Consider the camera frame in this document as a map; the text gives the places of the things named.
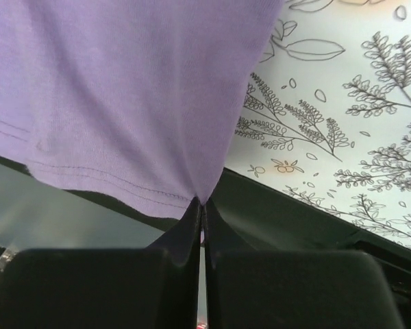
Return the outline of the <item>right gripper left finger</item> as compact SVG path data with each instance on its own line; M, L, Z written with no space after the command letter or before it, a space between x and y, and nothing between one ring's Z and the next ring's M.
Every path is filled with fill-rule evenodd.
M195 328L201 204L143 249L29 249L0 275L0 328Z

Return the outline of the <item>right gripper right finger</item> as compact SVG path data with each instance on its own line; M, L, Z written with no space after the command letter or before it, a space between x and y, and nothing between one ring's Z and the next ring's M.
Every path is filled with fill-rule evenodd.
M352 251L259 251L203 209L210 328L402 328L381 267Z

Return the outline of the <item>purple t shirt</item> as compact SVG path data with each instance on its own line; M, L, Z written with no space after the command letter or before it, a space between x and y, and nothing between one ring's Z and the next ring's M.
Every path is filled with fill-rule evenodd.
M281 1L0 1L0 156L179 219L222 174Z

